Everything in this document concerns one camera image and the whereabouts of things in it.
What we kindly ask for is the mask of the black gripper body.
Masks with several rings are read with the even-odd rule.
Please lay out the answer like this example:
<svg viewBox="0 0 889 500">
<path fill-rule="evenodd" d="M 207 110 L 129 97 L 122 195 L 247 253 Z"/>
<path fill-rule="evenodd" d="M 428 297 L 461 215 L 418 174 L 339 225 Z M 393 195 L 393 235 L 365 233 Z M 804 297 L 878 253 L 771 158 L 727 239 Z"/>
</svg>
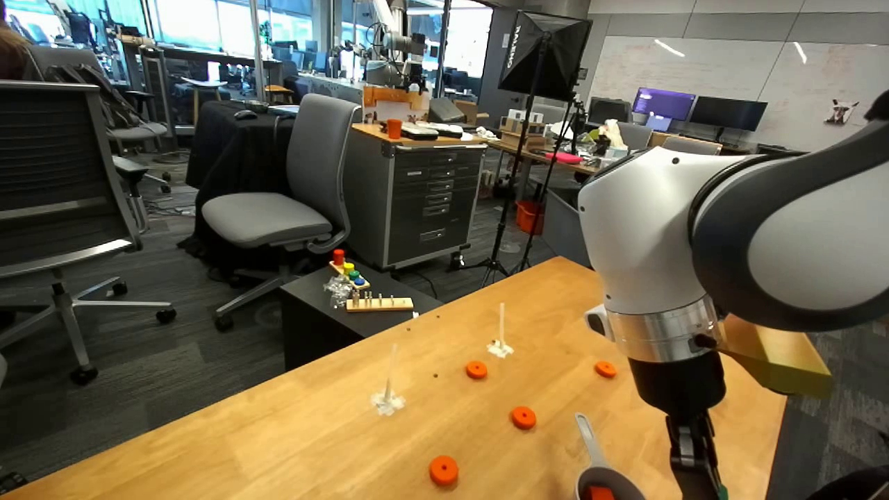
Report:
<svg viewBox="0 0 889 500">
<path fill-rule="evenodd" d="M 722 360 L 713 349 L 668 364 L 629 364 L 639 397 L 666 413 L 668 460 L 716 467 L 707 410 L 725 397 Z"/>
</svg>

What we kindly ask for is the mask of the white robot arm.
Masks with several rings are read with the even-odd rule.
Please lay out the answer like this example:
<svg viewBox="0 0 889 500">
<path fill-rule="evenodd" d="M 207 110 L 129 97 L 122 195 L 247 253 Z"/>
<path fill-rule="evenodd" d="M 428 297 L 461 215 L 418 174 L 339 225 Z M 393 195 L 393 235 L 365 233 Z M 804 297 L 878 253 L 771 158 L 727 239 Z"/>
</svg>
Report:
<svg viewBox="0 0 889 500">
<path fill-rule="evenodd" d="M 816 151 L 700 154 L 650 147 L 577 195 L 606 297 L 585 313 L 666 417 L 684 500 L 727 500 L 707 410 L 725 397 L 727 315 L 838 331 L 889 311 L 885 104 Z"/>
</svg>

